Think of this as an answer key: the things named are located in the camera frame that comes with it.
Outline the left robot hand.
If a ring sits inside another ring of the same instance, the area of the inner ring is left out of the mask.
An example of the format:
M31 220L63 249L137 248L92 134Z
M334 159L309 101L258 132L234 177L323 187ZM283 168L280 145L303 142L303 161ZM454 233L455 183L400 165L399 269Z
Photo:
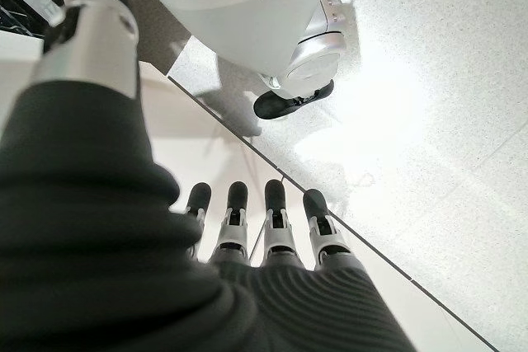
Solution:
M266 253L245 254L247 190L229 191L209 262L193 257L210 188L184 213L154 160L127 0L74 0L1 137L4 351L410 351L413 344L335 227L303 196L316 260L290 238L268 181Z

